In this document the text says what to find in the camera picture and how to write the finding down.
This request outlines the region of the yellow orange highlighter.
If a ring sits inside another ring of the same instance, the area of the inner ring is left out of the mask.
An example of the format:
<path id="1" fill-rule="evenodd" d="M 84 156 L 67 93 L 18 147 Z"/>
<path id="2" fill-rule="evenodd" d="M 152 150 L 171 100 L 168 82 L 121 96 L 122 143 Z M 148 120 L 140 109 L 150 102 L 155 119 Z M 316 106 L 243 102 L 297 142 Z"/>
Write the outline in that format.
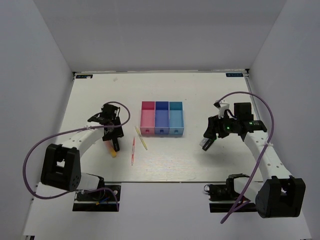
<path id="1" fill-rule="evenodd" d="M 115 149 L 113 148 L 113 145 L 109 141 L 107 141 L 105 143 L 105 145 L 106 145 L 106 147 L 108 149 L 108 152 L 110 153 L 111 157 L 115 158 L 117 156 L 117 153 L 116 153 Z"/>

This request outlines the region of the grey orange highlighter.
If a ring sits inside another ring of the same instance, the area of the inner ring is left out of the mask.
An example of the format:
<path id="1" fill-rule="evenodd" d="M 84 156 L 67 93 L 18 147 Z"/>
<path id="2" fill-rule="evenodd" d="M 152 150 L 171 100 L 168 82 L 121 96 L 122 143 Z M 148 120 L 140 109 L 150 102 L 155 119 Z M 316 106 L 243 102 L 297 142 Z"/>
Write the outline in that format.
<path id="1" fill-rule="evenodd" d="M 208 138 L 205 138 L 205 137 L 204 137 L 204 138 L 200 141 L 199 145 L 200 145 L 201 147 L 205 146 L 205 145 L 206 145 L 206 142 L 207 142 L 208 140 L 209 140 Z"/>

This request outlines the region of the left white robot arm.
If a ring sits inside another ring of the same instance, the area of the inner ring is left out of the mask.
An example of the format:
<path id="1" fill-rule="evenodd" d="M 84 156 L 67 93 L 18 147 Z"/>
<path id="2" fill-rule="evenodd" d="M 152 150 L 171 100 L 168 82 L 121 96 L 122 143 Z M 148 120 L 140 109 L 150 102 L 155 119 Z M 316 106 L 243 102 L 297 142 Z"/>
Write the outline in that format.
<path id="1" fill-rule="evenodd" d="M 99 200 L 105 196 L 106 187 L 101 176 L 82 172 L 81 157 L 98 140 L 107 144 L 112 156 L 120 150 L 119 138 L 124 136 L 118 116 L 103 118 L 98 114 L 88 120 L 89 129 L 77 132 L 61 144 L 50 144 L 45 151 L 40 181 L 42 184 L 68 192 L 88 191 Z"/>

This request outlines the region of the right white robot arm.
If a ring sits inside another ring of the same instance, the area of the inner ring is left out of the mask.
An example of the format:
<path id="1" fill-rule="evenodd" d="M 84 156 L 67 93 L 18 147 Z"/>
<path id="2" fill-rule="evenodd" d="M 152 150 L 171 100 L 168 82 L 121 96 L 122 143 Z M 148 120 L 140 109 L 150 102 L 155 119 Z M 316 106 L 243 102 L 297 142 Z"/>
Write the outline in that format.
<path id="1" fill-rule="evenodd" d="M 306 191 L 302 178 L 295 178 L 286 169 L 271 143 L 267 128 L 261 120 L 255 120 L 249 102 L 230 105 L 221 100 L 214 106 L 218 114 L 208 118 L 208 126 L 200 146 L 207 151 L 215 140 L 237 134 L 251 151 L 258 163 L 262 182 L 252 181 L 244 193 L 249 175 L 231 174 L 224 189 L 209 186 L 207 193 L 212 201 L 235 200 L 235 211 L 245 200 L 251 201 L 262 218 L 296 218 L 300 215 Z"/>

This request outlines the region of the red white pen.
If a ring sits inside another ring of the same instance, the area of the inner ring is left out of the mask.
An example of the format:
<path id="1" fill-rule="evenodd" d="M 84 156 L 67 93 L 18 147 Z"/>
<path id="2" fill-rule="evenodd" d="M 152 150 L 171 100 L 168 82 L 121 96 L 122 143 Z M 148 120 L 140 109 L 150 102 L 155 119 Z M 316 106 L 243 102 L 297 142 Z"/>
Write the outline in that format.
<path id="1" fill-rule="evenodd" d="M 136 145 L 136 138 L 133 137 L 133 140 L 132 140 L 132 149 L 131 149 L 131 166 L 134 165 L 135 145 Z"/>

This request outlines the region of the yellow pen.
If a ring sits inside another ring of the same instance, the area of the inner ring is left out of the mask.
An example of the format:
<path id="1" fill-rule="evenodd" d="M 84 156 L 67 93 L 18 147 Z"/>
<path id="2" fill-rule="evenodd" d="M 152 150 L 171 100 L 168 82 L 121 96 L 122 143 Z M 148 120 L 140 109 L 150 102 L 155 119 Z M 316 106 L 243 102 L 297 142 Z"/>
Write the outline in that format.
<path id="1" fill-rule="evenodd" d="M 135 128 L 135 131 L 136 131 L 136 133 L 137 133 L 137 135 L 138 135 L 138 137 L 139 137 L 139 139 L 140 139 L 140 141 L 141 141 L 144 149 L 147 151 L 147 150 L 148 150 L 148 147 L 147 147 L 147 145 L 146 145 L 146 143 L 145 143 L 145 141 L 144 141 L 144 139 L 143 139 L 143 137 L 142 137 L 142 134 L 141 134 L 139 128 L 138 128 L 137 126 L 135 126 L 134 128 Z"/>

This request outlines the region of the light blue container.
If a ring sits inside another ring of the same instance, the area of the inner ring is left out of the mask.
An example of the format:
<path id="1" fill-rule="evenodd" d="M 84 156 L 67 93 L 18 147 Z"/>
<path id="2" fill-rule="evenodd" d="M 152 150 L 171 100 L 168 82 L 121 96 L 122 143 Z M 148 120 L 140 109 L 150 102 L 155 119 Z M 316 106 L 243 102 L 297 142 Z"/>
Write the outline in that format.
<path id="1" fill-rule="evenodd" d="M 169 102 L 169 134 L 182 136 L 184 133 L 183 103 L 181 101 Z"/>

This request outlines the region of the pink container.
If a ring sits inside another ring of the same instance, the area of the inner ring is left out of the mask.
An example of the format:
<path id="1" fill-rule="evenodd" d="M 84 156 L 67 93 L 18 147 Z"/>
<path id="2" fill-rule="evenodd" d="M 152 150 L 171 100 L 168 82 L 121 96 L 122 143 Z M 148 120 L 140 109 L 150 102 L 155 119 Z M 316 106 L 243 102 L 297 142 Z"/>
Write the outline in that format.
<path id="1" fill-rule="evenodd" d="M 141 103 L 140 132 L 142 135 L 155 134 L 155 106 L 154 101 L 143 101 Z"/>

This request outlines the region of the dark blue container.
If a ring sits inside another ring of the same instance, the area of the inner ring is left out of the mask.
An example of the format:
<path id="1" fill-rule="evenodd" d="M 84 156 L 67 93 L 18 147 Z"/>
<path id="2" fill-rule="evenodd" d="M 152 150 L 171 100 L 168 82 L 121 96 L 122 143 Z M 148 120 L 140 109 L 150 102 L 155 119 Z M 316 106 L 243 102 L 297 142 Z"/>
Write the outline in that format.
<path id="1" fill-rule="evenodd" d="M 169 102 L 168 101 L 155 102 L 155 134 L 156 135 L 169 134 Z"/>

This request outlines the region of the right blue corner label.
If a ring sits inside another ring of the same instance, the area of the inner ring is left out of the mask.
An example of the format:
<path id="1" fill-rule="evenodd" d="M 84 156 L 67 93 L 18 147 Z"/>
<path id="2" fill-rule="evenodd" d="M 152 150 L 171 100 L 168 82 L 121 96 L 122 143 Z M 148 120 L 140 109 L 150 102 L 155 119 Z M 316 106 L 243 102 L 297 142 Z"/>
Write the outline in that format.
<path id="1" fill-rule="evenodd" d="M 226 74 L 227 78 L 243 78 L 243 73 L 240 72 L 227 72 Z"/>

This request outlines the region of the blue corner label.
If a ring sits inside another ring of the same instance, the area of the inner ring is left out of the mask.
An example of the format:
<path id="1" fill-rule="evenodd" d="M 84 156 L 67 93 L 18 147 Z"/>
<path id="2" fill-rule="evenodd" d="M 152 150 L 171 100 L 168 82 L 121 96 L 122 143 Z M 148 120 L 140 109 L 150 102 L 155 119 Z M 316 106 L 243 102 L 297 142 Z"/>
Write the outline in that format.
<path id="1" fill-rule="evenodd" d="M 240 72 L 227 72 L 226 74 L 227 78 L 243 78 L 243 73 Z"/>
<path id="2" fill-rule="evenodd" d="M 76 79 L 92 79 L 93 75 L 92 74 L 77 74 L 75 76 Z"/>

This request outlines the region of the left blue corner label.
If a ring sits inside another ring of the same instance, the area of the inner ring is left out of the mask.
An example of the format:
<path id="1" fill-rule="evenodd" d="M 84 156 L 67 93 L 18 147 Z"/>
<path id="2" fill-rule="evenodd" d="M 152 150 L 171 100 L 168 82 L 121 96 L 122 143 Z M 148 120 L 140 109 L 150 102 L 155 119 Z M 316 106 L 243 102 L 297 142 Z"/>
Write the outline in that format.
<path id="1" fill-rule="evenodd" d="M 93 75 L 92 74 L 77 74 L 75 76 L 76 79 L 92 79 Z"/>

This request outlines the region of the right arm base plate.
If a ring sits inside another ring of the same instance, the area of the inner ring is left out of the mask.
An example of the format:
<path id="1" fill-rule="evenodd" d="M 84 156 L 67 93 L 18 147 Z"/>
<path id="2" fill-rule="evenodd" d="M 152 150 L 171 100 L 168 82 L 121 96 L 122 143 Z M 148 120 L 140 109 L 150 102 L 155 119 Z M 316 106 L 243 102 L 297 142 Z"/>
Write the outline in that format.
<path id="1" fill-rule="evenodd" d="M 209 197 L 208 201 L 210 213 L 228 213 L 229 209 L 238 198 L 237 193 L 235 194 L 235 196 L 231 195 L 231 193 L 228 193 L 227 186 L 225 184 L 206 184 L 203 187 L 203 191 Z M 248 200 L 245 197 L 242 197 L 236 207 L 244 204 L 246 201 Z M 256 205 L 252 202 L 236 210 L 236 213 L 254 212 L 257 212 L 257 210 Z"/>

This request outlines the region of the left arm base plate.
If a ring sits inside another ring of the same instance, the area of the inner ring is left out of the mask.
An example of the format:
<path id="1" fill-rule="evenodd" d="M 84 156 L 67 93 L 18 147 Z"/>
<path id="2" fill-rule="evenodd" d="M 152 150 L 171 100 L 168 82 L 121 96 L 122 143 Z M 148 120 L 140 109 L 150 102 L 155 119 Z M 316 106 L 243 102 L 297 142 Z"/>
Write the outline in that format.
<path id="1" fill-rule="evenodd" d="M 106 188 L 113 191 L 116 196 L 108 190 L 102 190 L 92 193 L 77 192 L 73 202 L 73 212 L 117 212 L 117 206 L 120 206 L 121 190 L 120 184 L 105 184 Z"/>

